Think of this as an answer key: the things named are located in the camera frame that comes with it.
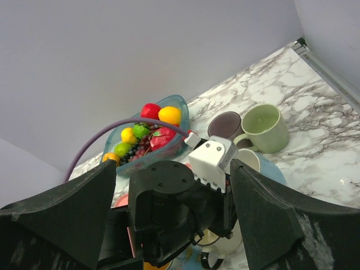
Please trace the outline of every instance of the table surface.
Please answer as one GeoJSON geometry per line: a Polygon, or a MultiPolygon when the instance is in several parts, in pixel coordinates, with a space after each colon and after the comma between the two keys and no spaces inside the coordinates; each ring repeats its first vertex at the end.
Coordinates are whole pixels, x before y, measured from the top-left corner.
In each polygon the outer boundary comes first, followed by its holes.
{"type": "MultiPolygon", "coordinates": [[[[225,111],[243,116],[261,103],[277,105],[290,131],[284,150],[264,155],[281,169],[287,185],[320,200],[360,208],[359,115],[290,47],[190,101],[191,129],[208,138],[215,116],[225,111]]],[[[77,166],[71,177],[98,165],[101,156],[77,166]]],[[[127,192],[128,179],[117,177],[114,202],[127,192]]],[[[248,269],[242,248],[220,269],[248,269]]]]}

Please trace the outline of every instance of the gray wall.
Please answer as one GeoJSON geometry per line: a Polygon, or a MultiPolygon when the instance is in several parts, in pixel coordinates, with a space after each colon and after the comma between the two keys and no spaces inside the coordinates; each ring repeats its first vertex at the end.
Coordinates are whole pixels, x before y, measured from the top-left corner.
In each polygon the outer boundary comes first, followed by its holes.
{"type": "Polygon", "coordinates": [[[0,208],[48,190],[62,173],[24,150],[0,139],[0,208]]]}
{"type": "Polygon", "coordinates": [[[62,171],[107,124],[303,34],[293,0],[0,1],[0,25],[0,137],[62,171]]]}
{"type": "Polygon", "coordinates": [[[309,48],[360,90],[360,1],[295,3],[309,48]]]}

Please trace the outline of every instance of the cup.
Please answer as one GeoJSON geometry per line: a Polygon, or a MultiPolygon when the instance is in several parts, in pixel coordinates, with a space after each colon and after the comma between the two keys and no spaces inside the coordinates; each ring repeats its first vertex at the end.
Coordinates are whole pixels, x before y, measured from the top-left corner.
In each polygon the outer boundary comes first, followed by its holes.
{"type": "MultiPolygon", "coordinates": [[[[246,165],[252,167],[258,173],[270,178],[280,184],[286,185],[286,180],[278,166],[266,159],[259,153],[256,153],[250,149],[239,149],[237,156],[234,159],[239,159],[246,165]]],[[[226,168],[226,172],[230,174],[230,166],[226,168]]]]}
{"type": "MultiPolygon", "coordinates": [[[[208,127],[208,135],[218,136],[233,141],[239,135],[244,134],[241,127],[241,118],[234,111],[227,111],[216,116],[208,127]]],[[[236,143],[238,148],[251,147],[248,139],[241,139],[236,143]]]]}
{"type": "Polygon", "coordinates": [[[233,253],[242,243],[240,225],[237,221],[232,229],[232,238],[219,238],[216,234],[206,229],[202,240],[198,243],[202,247],[201,266],[205,269],[218,269],[227,255],[233,253]],[[213,266],[209,265],[210,253],[218,254],[218,259],[213,266]]]}
{"type": "Polygon", "coordinates": [[[249,139],[251,150],[272,154],[284,149],[290,135],[278,107],[261,104],[248,111],[241,122],[244,134],[237,136],[234,143],[249,139]]]}

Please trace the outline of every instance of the strawberry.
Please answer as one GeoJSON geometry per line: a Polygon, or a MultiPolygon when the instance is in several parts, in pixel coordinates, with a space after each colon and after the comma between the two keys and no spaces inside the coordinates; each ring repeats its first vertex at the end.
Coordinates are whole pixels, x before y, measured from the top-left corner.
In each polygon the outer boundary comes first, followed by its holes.
{"type": "Polygon", "coordinates": [[[169,128],[159,128],[152,134],[150,140],[151,151],[155,151],[169,143],[176,135],[176,132],[169,128]]]}

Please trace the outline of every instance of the lime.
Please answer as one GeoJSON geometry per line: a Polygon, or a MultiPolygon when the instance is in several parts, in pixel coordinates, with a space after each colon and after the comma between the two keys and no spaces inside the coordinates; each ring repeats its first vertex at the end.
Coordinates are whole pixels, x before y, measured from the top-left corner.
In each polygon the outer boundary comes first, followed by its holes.
{"type": "Polygon", "coordinates": [[[129,152],[130,148],[130,143],[121,142],[115,146],[114,152],[122,158],[127,152],[129,152]]]}

